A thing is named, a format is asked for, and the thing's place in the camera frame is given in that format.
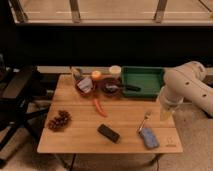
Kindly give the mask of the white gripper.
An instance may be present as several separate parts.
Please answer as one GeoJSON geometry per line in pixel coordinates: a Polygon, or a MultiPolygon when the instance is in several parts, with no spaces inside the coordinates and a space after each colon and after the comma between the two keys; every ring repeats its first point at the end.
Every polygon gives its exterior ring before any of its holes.
{"type": "Polygon", "coordinates": [[[182,103],[182,96],[171,90],[168,86],[163,86],[158,95],[162,106],[160,120],[167,120],[173,113],[172,108],[178,107],[182,103]]]}

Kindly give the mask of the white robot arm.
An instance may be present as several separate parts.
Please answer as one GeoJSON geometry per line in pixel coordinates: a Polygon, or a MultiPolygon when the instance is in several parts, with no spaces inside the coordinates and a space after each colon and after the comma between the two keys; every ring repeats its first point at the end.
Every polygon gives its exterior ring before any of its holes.
{"type": "Polygon", "coordinates": [[[167,120],[187,99],[213,117],[213,88],[206,85],[205,67],[197,61],[166,68],[164,86],[161,88],[158,101],[161,104],[160,119],[167,120]]]}

